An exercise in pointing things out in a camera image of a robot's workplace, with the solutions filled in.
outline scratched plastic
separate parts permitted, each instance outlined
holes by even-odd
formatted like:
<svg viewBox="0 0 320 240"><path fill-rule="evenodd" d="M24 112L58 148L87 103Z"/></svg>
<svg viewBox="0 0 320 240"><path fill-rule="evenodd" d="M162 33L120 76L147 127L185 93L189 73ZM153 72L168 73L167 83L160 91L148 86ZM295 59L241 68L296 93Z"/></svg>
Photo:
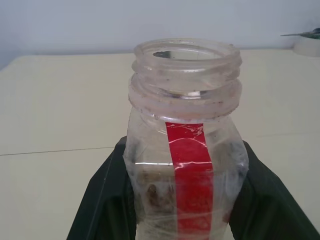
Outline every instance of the scratched plastic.
<svg viewBox="0 0 320 240"><path fill-rule="evenodd" d="M222 43L183 42L166 39L135 49L124 160L135 195L137 240L222 240L248 171L246 149L229 116L241 94L238 51ZM170 59L150 54L164 50ZM199 51L196 59L189 50ZM199 63L200 56L205 60Z"/></svg>

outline white table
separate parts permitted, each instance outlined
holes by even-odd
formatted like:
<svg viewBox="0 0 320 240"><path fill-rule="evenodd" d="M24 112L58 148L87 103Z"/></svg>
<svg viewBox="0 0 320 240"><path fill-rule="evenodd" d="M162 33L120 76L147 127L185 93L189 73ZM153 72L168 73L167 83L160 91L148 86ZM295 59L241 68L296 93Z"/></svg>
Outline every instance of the white table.
<svg viewBox="0 0 320 240"><path fill-rule="evenodd" d="M320 231L320 58L241 55L233 120ZM24 56L0 71L0 239L67 237L90 177L126 135L133 60Z"/></svg>

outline black holder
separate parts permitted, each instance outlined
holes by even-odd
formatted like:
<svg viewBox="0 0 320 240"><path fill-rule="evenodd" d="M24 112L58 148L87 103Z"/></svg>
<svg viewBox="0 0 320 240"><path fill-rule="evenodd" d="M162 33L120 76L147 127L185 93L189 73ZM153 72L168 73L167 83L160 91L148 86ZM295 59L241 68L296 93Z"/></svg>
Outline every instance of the black holder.
<svg viewBox="0 0 320 240"><path fill-rule="evenodd" d="M67 240L135 240L134 192L123 153L126 137L91 178ZM235 240L320 240L281 180L244 142L249 171L236 199L230 227Z"/></svg>

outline red stripe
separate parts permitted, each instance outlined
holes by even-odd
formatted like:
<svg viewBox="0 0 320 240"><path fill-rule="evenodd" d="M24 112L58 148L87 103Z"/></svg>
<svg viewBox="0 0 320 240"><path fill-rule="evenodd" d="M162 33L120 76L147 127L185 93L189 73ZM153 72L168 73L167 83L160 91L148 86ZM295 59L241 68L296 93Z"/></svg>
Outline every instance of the red stripe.
<svg viewBox="0 0 320 240"><path fill-rule="evenodd" d="M213 210L213 165L204 125L166 122L174 167L178 240L208 240Z"/></svg>

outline plastic jar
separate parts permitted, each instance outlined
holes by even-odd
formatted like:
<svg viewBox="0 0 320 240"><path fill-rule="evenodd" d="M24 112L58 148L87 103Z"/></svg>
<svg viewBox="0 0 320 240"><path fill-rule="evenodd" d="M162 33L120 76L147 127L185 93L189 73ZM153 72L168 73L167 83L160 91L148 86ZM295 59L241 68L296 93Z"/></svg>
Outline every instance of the plastic jar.
<svg viewBox="0 0 320 240"><path fill-rule="evenodd" d="M233 45L163 39L134 49L124 152L137 240L220 240L248 171L229 114L242 63Z"/></svg>

